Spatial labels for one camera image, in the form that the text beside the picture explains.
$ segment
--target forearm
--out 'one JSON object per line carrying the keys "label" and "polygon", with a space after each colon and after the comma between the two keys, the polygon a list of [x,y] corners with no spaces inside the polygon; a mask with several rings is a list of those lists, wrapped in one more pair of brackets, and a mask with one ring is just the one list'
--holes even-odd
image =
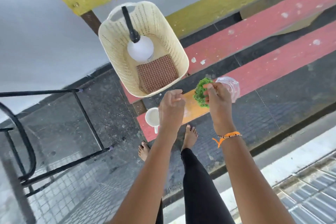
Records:
{"label": "forearm", "polygon": [[294,224],[255,164],[241,137],[223,141],[222,150],[243,224]]}
{"label": "forearm", "polygon": [[176,135],[177,132],[174,129],[160,129],[142,170],[111,224],[155,223],[167,178],[170,151]]}

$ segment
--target basket handle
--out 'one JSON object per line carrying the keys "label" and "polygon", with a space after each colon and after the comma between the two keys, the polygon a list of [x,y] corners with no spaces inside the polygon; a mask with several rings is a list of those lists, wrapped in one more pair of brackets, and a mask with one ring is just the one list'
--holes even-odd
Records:
{"label": "basket handle", "polygon": [[117,5],[116,7],[113,8],[113,10],[110,12],[110,14],[108,15],[107,19],[110,20],[112,18],[112,16],[118,11],[121,10],[122,6],[137,6],[137,3],[132,3],[132,2],[127,2],[121,5]]}

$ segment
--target brown checkered fabric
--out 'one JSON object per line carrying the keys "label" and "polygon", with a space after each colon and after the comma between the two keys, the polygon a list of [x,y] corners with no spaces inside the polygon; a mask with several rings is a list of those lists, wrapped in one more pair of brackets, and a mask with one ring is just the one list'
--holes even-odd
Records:
{"label": "brown checkered fabric", "polygon": [[138,65],[139,88],[149,94],[167,86],[179,77],[170,55],[165,55],[147,64]]}

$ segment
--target orange thread bracelet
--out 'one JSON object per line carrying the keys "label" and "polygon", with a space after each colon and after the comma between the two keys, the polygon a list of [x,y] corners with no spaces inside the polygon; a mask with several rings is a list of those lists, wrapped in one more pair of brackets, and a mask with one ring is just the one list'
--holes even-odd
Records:
{"label": "orange thread bracelet", "polygon": [[222,136],[220,138],[219,141],[217,141],[216,139],[212,138],[213,140],[216,141],[216,143],[218,143],[218,148],[221,146],[222,142],[226,139],[226,138],[229,138],[229,137],[235,137],[235,136],[241,136],[241,133],[235,131],[235,132],[231,132],[231,133],[227,133],[225,136]]}

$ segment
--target white mug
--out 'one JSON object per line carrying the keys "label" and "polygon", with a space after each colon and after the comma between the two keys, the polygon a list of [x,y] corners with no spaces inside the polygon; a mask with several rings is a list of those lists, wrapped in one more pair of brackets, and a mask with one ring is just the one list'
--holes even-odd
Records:
{"label": "white mug", "polygon": [[150,108],[145,114],[145,120],[149,126],[154,127],[154,132],[155,134],[157,134],[159,132],[158,128],[160,125],[159,108],[158,107]]}

